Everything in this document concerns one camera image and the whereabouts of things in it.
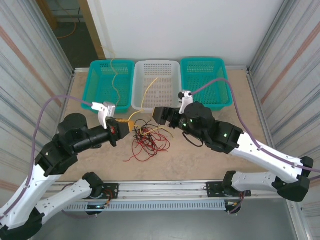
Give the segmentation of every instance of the white basket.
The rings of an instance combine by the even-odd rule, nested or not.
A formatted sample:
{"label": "white basket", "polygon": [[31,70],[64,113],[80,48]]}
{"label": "white basket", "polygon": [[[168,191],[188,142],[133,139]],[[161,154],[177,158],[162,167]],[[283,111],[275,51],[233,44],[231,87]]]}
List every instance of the white basket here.
{"label": "white basket", "polygon": [[131,105],[136,110],[141,110],[144,94],[149,88],[144,102],[145,114],[151,114],[155,107],[178,108],[178,94],[181,91],[180,64],[177,61],[148,60],[135,64]]}

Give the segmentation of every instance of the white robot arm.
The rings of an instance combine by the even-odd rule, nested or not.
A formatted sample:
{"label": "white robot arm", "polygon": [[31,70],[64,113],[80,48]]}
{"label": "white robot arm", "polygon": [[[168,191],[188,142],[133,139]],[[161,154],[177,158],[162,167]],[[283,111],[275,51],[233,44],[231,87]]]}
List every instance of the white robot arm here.
{"label": "white robot arm", "polygon": [[256,141],[249,133],[231,123],[215,120],[209,108],[193,102],[190,91],[182,91],[179,99],[181,108],[156,107],[153,111],[155,122],[165,125],[168,121],[168,126],[181,129],[190,143],[187,135],[195,137],[213,151],[244,158],[269,171],[228,171],[221,186],[224,193],[236,196],[248,190],[262,190],[276,192],[294,202],[304,199],[309,190],[308,176],[314,163],[311,158],[286,155]]}
{"label": "white robot arm", "polygon": [[[227,196],[238,196],[247,190],[262,190],[277,192],[283,198],[295,202],[304,199],[310,185],[308,169],[313,167],[311,158],[300,159],[285,155],[253,140],[248,133],[231,123],[215,120],[209,108],[199,102],[193,102],[189,91],[182,92],[179,97],[182,100],[181,108],[154,109],[153,118],[158,124],[164,125],[168,121],[169,127],[183,130],[188,142],[191,141],[187,135],[191,135],[213,151],[242,157],[269,171],[262,173],[228,171],[219,191]],[[93,103],[92,108],[99,111],[101,125],[88,129],[83,115],[73,113],[67,116],[58,126],[59,133],[35,158],[29,185],[26,186],[24,182],[10,201],[0,209],[2,240],[29,239],[52,216],[72,202],[89,196],[97,197],[102,193],[103,182],[91,172],[73,186],[41,200],[49,187],[78,161],[78,153],[97,148],[108,141],[115,147],[116,141],[129,134],[130,127],[127,122],[117,122],[113,118],[106,120],[106,117],[113,116],[114,107]],[[23,198],[9,211],[22,191],[25,191]]]}
{"label": "white robot arm", "polygon": [[78,153],[99,148],[105,142],[110,142],[115,147],[117,141],[130,133],[128,123],[117,122],[114,118],[107,120],[107,117],[114,115],[114,104],[94,102],[92,109],[99,111],[101,125],[88,129],[85,116],[79,113],[68,115],[58,125],[59,133],[35,158],[29,184],[27,185],[26,179],[9,202],[0,208],[2,240],[29,239],[48,219],[71,203],[102,194],[103,181],[90,172],[71,187],[41,200],[50,186],[78,161]]}

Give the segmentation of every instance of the teal basket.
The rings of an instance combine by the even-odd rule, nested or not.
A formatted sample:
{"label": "teal basket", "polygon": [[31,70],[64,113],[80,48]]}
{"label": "teal basket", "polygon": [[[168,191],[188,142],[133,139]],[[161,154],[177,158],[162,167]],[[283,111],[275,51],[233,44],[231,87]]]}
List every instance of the teal basket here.
{"label": "teal basket", "polygon": [[[228,79],[225,63],[221,58],[183,58],[180,65],[183,90],[194,92],[211,80]],[[195,94],[193,101],[202,103],[212,111],[220,111],[232,104],[232,95],[229,86],[223,81],[218,81]]]}
{"label": "teal basket", "polygon": [[[111,60],[99,60],[91,63],[82,98],[84,101],[89,103],[117,103],[118,94],[112,87],[112,81],[116,74],[110,62]],[[116,59],[112,61],[112,66],[118,73],[113,85],[120,94],[120,101],[115,108],[115,112],[126,113],[131,106],[135,63],[131,60]],[[82,103],[81,106],[83,109],[89,109],[94,113],[98,113],[98,111],[92,110],[88,105]]]}

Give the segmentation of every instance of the white wall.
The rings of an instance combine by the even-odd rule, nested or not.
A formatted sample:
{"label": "white wall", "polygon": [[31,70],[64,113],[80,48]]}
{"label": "white wall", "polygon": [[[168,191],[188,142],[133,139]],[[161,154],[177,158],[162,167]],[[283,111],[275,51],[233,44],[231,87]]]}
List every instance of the white wall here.
{"label": "white wall", "polygon": [[101,44],[117,58],[215,56],[247,66],[282,2],[88,0]]}

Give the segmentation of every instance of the yellow wire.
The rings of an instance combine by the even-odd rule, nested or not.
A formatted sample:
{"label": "yellow wire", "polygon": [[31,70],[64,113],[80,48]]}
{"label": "yellow wire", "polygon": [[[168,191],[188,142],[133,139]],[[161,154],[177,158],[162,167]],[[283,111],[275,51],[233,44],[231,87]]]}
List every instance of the yellow wire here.
{"label": "yellow wire", "polygon": [[73,31],[72,31],[71,33],[69,33],[68,35],[65,35],[65,36],[58,36],[58,37],[56,37],[57,39],[64,39],[64,38],[67,38],[67,37],[69,37],[69,36],[71,36],[72,34],[75,33],[75,31],[76,31],[76,29],[77,29],[77,23],[76,23],[76,20],[71,16],[71,14],[61,6],[61,4],[59,3],[58,0],[56,0],[56,3],[57,3],[57,4],[59,5],[59,7],[60,7],[63,11],[65,11],[65,12],[73,19],[73,21],[74,21],[74,28],[73,28]]}
{"label": "yellow wire", "polygon": [[118,95],[118,101],[116,102],[115,106],[117,107],[119,102],[120,102],[120,99],[121,99],[121,96],[120,96],[120,93],[118,91],[118,89],[116,89],[115,87],[115,80],[116,80],[116,77],[119,75],[119,73],[115,70],[112,62],[115,60],[116,58],[116,54],[114,51],[112,51],[111,49],[107,48],[106,46],[101,46],[103,49],[106,49],[108,52],[112,53],[113,54],[113,58],[110,62],[110,66],[112,68],[112,71],[115,73],[114,77],[113,77],[113,80],[112,80],[112,88],[116,91],[116,94]]}
{"label": "yellow wire", "polygon": [[141,102],[141,108],[143,108],[143,105],[144,105],[144,101],[145,101],[145,98],[146,98],[146,95],[147,95],[147,92],[149,90],[149,88],[152,86],[152,84],[154,84],[159,78],[157,77],[155,80],[153,80],[153,82],[148,86],[148,88],[145,90],[144,92],[144,96],[143,96],[143,99],[142,99],[142,102]]}
{"label": "yellow wire", "polygon": [[132,113],[132,114],[131,114],[131,116],[129,117],[128,121],[130,121],[130,120],[131,120],[131,118],[132,118],[135,114],[137,114],[137,113],[141,113],[141,112],[143,112],[143,111],[144,111],[144,110],[143,110],[143,109],[141,109],[141,110],[139,110],[139,111],[136,111],[136,112]]}
{"label": "yellow wire", "polygon": [[[144,101],[145,101],[145,98],[146,98],[146,95],[147,95],[148,90],[150,89],[150,87],[151,87],[158,79],[159,79],[159,78],[157,77],[155,80],[153,80],[152,83],[151,83],[151,84],[147,87],[147,89],[145,90],[144,96],[143,96],[143,99],[142,99],[142,102],[141,102],[141,108],[143,108]],[[118,119],[116,119],[116,121],[117,121],[117,122],[120,122],[120,123],[128,123],[135,114],[141,113],[141,112],[144,112],[144,111],[145,111],[144,109],[141,109],[141,110],[139,110],[139,111],[136,111],[136,112],[132,113],[131,116],[129,117],[129,119],[118,118]],[[143,136],[144,136],[144,135],[147,135],[147,134],[149,134],[149,133],[151,133],[151,132],[153,132],[153,131],[155,131],[155,130],[163,129],[163,130],[166,130],[166,131],[171,135],[172,138],[174,138],[173,134],[172,134],[168,129],[165,129],[165,128],[162,127],[162,126],[157,127],[157,128],[155,128],[155,129],[152,129],[152,130],[150,130],[150,131],[148,131],[148,132],[146,132],[146,133],[142,133],[141,126],[138,126],[138,125],[134,125],[134,126],[135,126],[135,127],[138,127],[138,128],[140,129],[140,134],[143,135]]]}
{"label": "yellow wire", "polygon": [[155,130],[157,130],[157,129],[164,129],[164,130],[166,130],[166,131],[171,135],[171,137],[172,137],[173,139],[175,138],[170,131],[168,131],[167,129],[165,129],[165,128],[162,127],[162,126],[157,127],[157,128],[155,128],[155,129],[152,129],[152,130],[150,130],[150,131],[148,131],[148,132],[145,132],[145,133],[142,133],[142,130],[141,130],[141,127],[140,127],[140,134],[141,134],[141,135],[147,135],[147,134],[149,134],[149,133],[151,133],[151,132],[153,132],[153,131],[155,131]]}

